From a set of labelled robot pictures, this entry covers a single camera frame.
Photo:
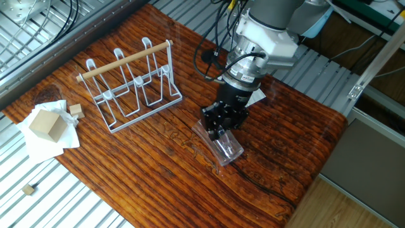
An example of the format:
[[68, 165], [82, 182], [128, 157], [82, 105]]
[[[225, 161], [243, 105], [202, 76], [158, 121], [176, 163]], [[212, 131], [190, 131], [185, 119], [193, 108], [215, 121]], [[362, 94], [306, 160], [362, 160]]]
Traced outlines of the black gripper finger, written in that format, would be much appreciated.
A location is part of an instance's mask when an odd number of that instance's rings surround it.
[[201, 123], [212, 141], [219, 139], [222, 135], [222, 115], [222, 104], [212, 104], [201, 108]]
[[239, 129], [249, 116], [248, 111], [237, 111], [231, 117], [231, 122], [228, 126], [228, 130]]

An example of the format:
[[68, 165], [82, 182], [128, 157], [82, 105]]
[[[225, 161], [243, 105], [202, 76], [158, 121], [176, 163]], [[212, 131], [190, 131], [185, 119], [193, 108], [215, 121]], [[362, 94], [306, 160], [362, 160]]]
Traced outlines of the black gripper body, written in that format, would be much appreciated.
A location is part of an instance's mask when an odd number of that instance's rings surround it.
[[222, 127], [228, 127], [231, 117], [237, 111], [247, 111], [246, 104], [252, 96], [252, 91], [243, 91], [229, 84], [219, 85], [216, 101], [223, 105]]

